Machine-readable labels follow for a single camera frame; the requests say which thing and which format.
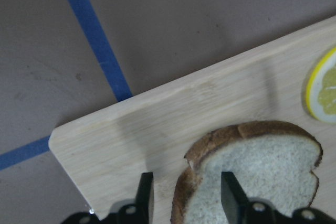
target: bamboo cutting board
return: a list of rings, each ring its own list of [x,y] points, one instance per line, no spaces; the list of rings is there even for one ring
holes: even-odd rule
[[[336,128],[302,105],[309,71],[335,46],[332,17],[58,127],[50,149],[100,218],[134,198],[141,173],[152,171],[153,223],[167,224],[193,142],[230,124],[288,121],[322,144],[313,206],[336,217]]]

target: white bread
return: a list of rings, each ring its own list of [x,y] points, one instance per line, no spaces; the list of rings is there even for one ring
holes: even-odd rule
[[[285,215],[310,205],[318,188],[312,170],[321,145],[287,122],[259,121],[208,133],[186,153],[189,167],[174,193],[172,224],[225,224],[222,171],[232,171],[248,197],[270,200]]]

